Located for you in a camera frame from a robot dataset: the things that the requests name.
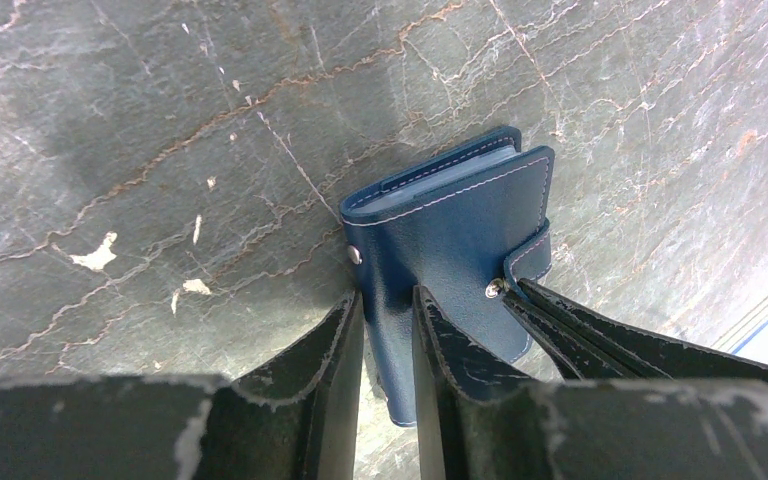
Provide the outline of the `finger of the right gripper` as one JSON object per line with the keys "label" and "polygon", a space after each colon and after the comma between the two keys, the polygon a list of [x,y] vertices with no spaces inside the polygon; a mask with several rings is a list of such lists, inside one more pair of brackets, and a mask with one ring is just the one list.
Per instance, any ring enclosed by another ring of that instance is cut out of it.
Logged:
{"label": "finger of the right gripper", "polygon": [[571,314],[559,316],[514,292],[505,294],[506,309],[548,355],[565,380],[667,379],[661,369],[581,325]]}
{"label": "finger of the right gripper", "polygon": [[768,365],[723,353],[708,347],[661,335],[615,321],[532,280],[516,283],[516,294],[559,316],[574,316],[583,331],[589,327],[619,348],[661,369],[667,379],[749,379],[768,384]]}

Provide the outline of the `navy blue card holder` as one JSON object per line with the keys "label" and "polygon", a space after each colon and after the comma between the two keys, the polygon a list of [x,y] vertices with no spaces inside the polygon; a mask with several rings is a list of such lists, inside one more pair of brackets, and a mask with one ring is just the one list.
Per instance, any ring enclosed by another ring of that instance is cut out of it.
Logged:
{"label": "navy blue card holder", "polygon": [[450,321],[497,357],[531,347],[502,304],[506,287],[551,268],[548,146],[524,149],[501,126],[361,188],[339,211],[363,296],[391,421],[417,422],[413,291],[426,287]]}

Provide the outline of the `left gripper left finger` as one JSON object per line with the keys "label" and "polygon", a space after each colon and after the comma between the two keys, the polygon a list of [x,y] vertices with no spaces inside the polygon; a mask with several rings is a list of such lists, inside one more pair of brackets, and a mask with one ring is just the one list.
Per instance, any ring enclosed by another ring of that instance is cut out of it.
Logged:
{"label": "left gripper left finger", "polygon": [[0,479],[349,479],[363,322],[358,292],[236,380],[0,379]]}

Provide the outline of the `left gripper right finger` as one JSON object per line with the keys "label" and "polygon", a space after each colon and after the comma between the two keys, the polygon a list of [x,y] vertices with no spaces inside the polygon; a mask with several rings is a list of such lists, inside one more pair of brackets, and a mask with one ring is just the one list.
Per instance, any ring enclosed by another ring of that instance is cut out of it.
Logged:
{"label": "left gripper right finger", "polygon": [[413,293],[425,479],[768,479],[768,384],[749,379],[543,382]]}

